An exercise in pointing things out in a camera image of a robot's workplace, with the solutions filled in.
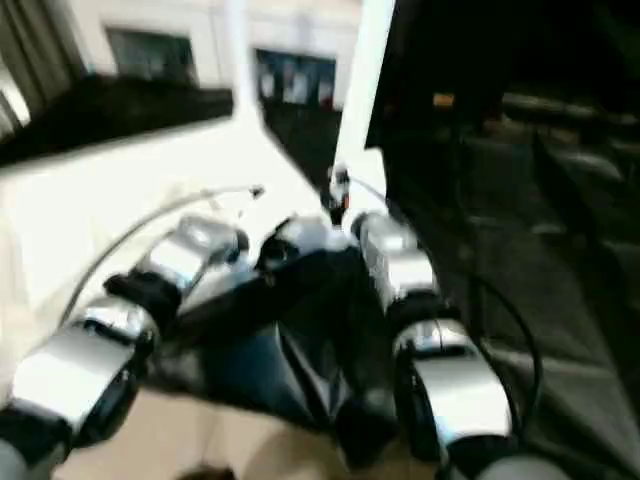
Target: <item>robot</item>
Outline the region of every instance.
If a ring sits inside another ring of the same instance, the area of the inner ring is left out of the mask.
[[[241,3],[227,2],[234,117],[216,128],[221,136],[233,128],[263,141]],[[240,223],[183,218],[18,365],[0,411],[1,479],[48,479],[73,449],[108,440],[135,399],[145,360],[205,273],[252,272],[274,236],[292,243],[298,258],[330,244],[359,249],[394,332],[396,405],[414,456],[437,458],[442,478],[568,479],[546,459],[511,447],[514,415],[504,385],[442,294],[415,233],[389,213],[381,154],[364,145],[394,2],[364,6],[330,185],[338,214],[314,200],[308,210],[317,221],[301,220],[289,184],[286,195],[260,195]]]
[[[354,188],[348,172],[337,177],[351,206],[332,229],[359,248],[396,332],[395,396],[414,454],[435,453],[443,478],[566,480],[544,459],[509,451],[505,387],[441,294],[413,231],[389,215],[384,197]],[[209,269],[253,268],[250,245],[237,225],[188,216],[129,272],[111,276],[103,297],[19,364],[0,412],[0,478],[50,478],[73,449],[109,439],[184,299]]]

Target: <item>white surface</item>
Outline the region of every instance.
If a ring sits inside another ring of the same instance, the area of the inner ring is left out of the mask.
[[[84,3],[97,6],[113,0],[84,0]],[[144,4],[150,0],[129,0],[131,4]],[[156,5],[221,9],[224,0],[156,0]],[[362,0],[247,0],[251,15],[260,17],[290,17],[306,14],[318,22],[347,28],[357,27],[360,21]]]
[[[358,31],[351,81],[345,100],[336,160],[348,162],[367,141],[395,0],[365,0]]]
[[[246,14],[245,0],[227,0],[225,2],[227,40],[233,59],[231,62],[233,115],[247,117],[247,121],[257,121],[259,112],[255,87],[255,62],[253,61],[253,52],[249,47]]]
[[[246,123],[176,129],[2,171],[0,263],[7,267],[0,271],[0,361],[5,374],[55,328],[80,273],[140,217],[205,188],[254,184],[282,192],[286,201],[295,198],[292,209],[298,215],[322,212],[300,172],[257,125]],[[179,214],[158,220],[115,255],[80,303],[100,290],[108,274],[131,266]]]

